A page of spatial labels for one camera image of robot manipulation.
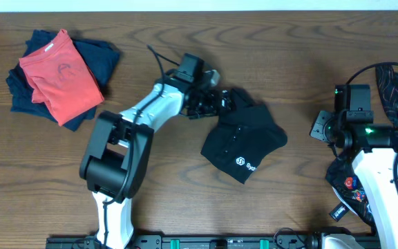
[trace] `navy blue cloth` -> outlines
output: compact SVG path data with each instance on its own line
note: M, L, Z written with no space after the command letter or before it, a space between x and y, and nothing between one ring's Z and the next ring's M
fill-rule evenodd
M23 57L47 45L56 35L56 33L50 33L44 30L34 30L32 38L26 41L27 50ZM86 62L87 67L89 67L95 76L99 89L102 91L110 80L110 76L113 74L113 70L119 61L120 54L113 51L110 45L105 41L74 39L73 44L82 59ZM27 83L26 75L19 64L9 71L6 82L13 96L11 111L29 113L56 122L56 119L53 118L44 103L32 103L33 89ZM68 121L64 124L64 127L76 131L85 119L93 119L95 117L95 112L96 107L93 107Z

